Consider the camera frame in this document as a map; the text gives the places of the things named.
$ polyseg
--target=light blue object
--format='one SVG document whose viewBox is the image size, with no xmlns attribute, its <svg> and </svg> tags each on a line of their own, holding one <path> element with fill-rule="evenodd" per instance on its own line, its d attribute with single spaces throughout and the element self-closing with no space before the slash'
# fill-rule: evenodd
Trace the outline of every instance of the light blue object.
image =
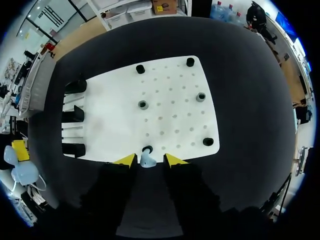
<svg viewBox="0 0 320 240">
<path fill-rule="evenodd" d="M 224 21 L 226 10 L 221 6 L 221 2 L 218 1 L 217 5 L 213 5 L 211 8 L 210 18 L 215 20 Z"/>
<path fill-rule="evenodd" d="M 232 10 L 232 5 L 230 4 L 228 8 L 225 8 L 224 12 L 224 21 L 229 23 L 232 18 L 236 15 L 236 13 Z"/>
<path fill-rule="evenodd" d="M 14 148 L 10 145 L 5 146 L 3 159 L 11 165 L 17 165 L 18 164 L 18 156 L 16 154 L 16 151 Z"/>
<path fill-rule="evenodd" d="M 12 169 L 11 176 L 14 181 L 25 186 L 38 180 L 39 171 L 32 161 L 22 161 Z"/>
<path fill-rule="evenodd" d="M 147 148 L 141 154 L 140 165 L 143 168 L 152 168 L 157 165 L 157 161 L 150 157 L 150 149 Z"/>
</svg>

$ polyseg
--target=white cabinet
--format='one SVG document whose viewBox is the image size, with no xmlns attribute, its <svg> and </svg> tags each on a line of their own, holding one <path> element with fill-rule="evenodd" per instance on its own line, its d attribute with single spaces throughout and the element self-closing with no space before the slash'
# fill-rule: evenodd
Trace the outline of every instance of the white cabinet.
<svg viewBox="0 0 320 240">
<path fill-rule="evenodd" d="M 106 15 L 112 14 L 113 9 L 125 6 L 129 7 L 138 0 L 86 0 L 97 18 L 101 21 L 102 25 L 107 31 L 114 29 L 115 27 L 110 24 L 110 21 L 106 20 Z M 192 12 L 192 0 L 178 0 L 178 8 L 176 14 L 154 15 L 148 14 L 148 18 L 162 18 L 162 17 L 191 17 Z M 135 22 L 131 16 L 128 19 L 129 23 Z"/>
</svg>

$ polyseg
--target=wall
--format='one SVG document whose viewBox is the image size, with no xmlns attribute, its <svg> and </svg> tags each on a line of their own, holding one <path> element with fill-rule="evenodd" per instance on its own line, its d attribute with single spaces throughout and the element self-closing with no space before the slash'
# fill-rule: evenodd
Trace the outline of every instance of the wall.
<svg viewBox="0 0 320 240">
<path fill-rule="evenodd" d="M 277 7 L 270 0 L 254 0 L 259 4 L 266 13 L 270 15 L 270 18 L 275 20 L 278 14 Z M 212 0 L 212 4 L 217 4 L 218 1 Z M 242 15 L 247 14 L 248 8 L 250 8 L 252 0 L 220 0 L 221 5 L 228 7 L 229 4 L 233 5 L 233 10 L 239 12 Z"/>
<path fill-rule="evenodd" d="M 17 32 L 20 29 L 27 13 L 34 5 L 36 0 L 30 2 L 18 16 L 11 26 L 7 29 L 6 35 L 0 44 L 0 75 L 5 71 L 9 58 L 14 58 L 18 63 L 24 63 L 26 57 L 23 55 L 24 51 L 28 48 L 28 45 L 17 36 Z"/>
</svg>

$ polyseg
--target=cable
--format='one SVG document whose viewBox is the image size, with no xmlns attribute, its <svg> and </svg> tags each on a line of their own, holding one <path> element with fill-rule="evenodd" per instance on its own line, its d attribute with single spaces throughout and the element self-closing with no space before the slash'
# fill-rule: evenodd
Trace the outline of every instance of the cable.
<svg viewBox="0 0 320 240">
<path fill-rule="evenodd" d="M 42 189 L 42 188 L 38 188 L 36 185 L 34 185 L 33 183 L 31 183 L 30 185 L 32 186 L 32 187 L 34 187 L 35 189 L 38 189 L 39 191 L 45 191 L 46 190 L 46 188 L 47 188 L 47 184 L 46 184 L 46 182 L 45 182 L 45 180 L 43 179 L 43 177 L 39 174 L 39 178 L 42 180 L 42 182 L 43 182 L 43 184 L 44 184 L 44 188 Z"/>
<path fill-rule="evenodd" d="M 16 186 L 17 186 L 17 182 L 16 182 L 16 181 L 14 181 L 13 188 L 12 188 L 12 190 L 11 190 L 11 192 L 12 192 L 12 193 L 15 191 Z"/>
<path fill-rule="evenodd" d="M 286 195 L 287 195 L 287 192 L 288 192 L 288 189 L 289 189 L 290 182 L 291 182 L 291 175 L 290 175 L 289 181 L 288 181 L 288 183 L 286 185 L 286 189 L 285 189 L 285 192 L 284 192 L 284 195 L 283 195 L 283 198 L 282 198 L 282 203 L 281 203 L 281 206 L 280 206 L 280 211 L 279 211 L 278 217 L 280 217 L 280 215 L 282 213 L 282 208 L 283 208 L 284 203 L 285 203 L 285 198 L 286 198 Z"/>
</svg>

